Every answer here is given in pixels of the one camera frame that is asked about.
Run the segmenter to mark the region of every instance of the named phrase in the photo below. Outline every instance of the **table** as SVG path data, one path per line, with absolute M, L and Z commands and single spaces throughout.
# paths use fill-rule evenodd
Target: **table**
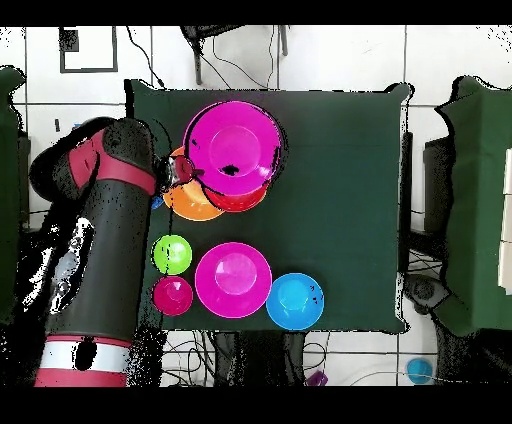
M 185 237 L 193 249 L 182 276 L 194 285 L 200 258 L 213 246 L 239 241 L 260 250 L 274 279 L 287 272 L 315 278 L 325 309 L 310 330 L 399 333 L 397 278 L 400 108 L 407 84 L 385 92 L 272 92 L 154 90 L 126 81 L 127 116 L 145 122 L 155 153 L 179 147 L 189 121 L 205 106 L 241 100 L 266 109 L 284 129 L 288 157 L 264 201 L 244 213 L 192 222 L 162 206 L 151 213 L 139 324 L 163 329 L 279 330 L 265 307 L 238 320 L 210 313 L 197 299 L 182 316 L 163 317 L 151 303 L 162 275 L 151 264 L 152 243 L 163 234 Z

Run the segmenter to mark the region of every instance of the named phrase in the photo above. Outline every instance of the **magenta plate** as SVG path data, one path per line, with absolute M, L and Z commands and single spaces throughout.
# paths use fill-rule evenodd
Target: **magenta plate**
M 252 193 L 272 178 L 281 137 L 274 119 L 251 103 L 216 103 L 190 122 L 186 155 L 204 174 L 197 178 L 226 196 Z
M 243 318 L 267 300 L 272 273 L 264 256 L 243 243 L 224 243 L 210 249 L 196 269 L 196 292 L 201 303 L 223 318 Z

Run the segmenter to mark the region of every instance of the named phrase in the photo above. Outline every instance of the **green tablecloth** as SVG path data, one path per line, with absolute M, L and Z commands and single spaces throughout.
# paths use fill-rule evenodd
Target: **green tablecloth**
M 0 68 L 0 323 L 12 320 L 14 284 L 20 231 L 20 181 L 18 168 L 19 116 L 10 96 L 25 82 L 13 67 Z
M 183 274 L 192 285 L 206 251 L 239 241 L 265 255 L 274 278 L 303 272 L 318 281 L 325 309 L 312 330 L 404 331 L 395 316 L 395 288 L 400 105 L 409 95 L 408 85 L 373 93 L 157 91 L 132 80 L 126 88 L 128 116 L 149 125 L 158 155 L 179 147 L 191 118 L 222 100 L 265 108 L 289 145 L 281 176 L 250 211 L 207 222 L 185 220 L 165 206 L 152 212 L 139 322 L 162 318 L 151 304 L 150 289 L 161 274 L 149 255 L 159 236 L 173 233 L 192 246 L 192 264 Z M 265 307 L 227 320 L 210 313 L 197 297 L 184 315 L 164 317 L 163 328 L 278 329 Z
M 454 203 L 446 237 L 446 283 L 453 295 L 436 310 L 463 336 L 481 328 L 512 330 L 512 296 L 498 286 L 505 152 L 512 148 L 512 92 L 474 77 L 456 84 L 439 108 L 453 136 Z

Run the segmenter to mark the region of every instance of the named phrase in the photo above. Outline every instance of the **magenta cup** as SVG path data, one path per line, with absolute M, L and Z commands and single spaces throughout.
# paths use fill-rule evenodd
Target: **magenta cup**
M 192 287 L 175 275 L 162 277 L 153 286 L 153 304 L 164 315 L 184 314 L 192 305 Z
M 196 269 L 201 303 L 223 318 L 243 318 L 267 300 L 272 273 L 265 257 L 243 243 L 224 243 L 209 250 Z
M 203 173 L 201 183 L 224 196 L 251 194 L 267 184 L 281 158 L 276 121 L 251 103 L 216 103 L 190 122 L 185 155 Z

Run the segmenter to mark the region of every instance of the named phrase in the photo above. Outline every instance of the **orange plate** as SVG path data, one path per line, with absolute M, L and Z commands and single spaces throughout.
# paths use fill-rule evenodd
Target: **orange plate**
M 171 156 L 182 155 L 184 151 L 184 147 L 180 147 Z M 169 190 L 163 198 L 176 215 L 191 221 L 208 221 L 224 213 L 210 203 L 196 180 Z

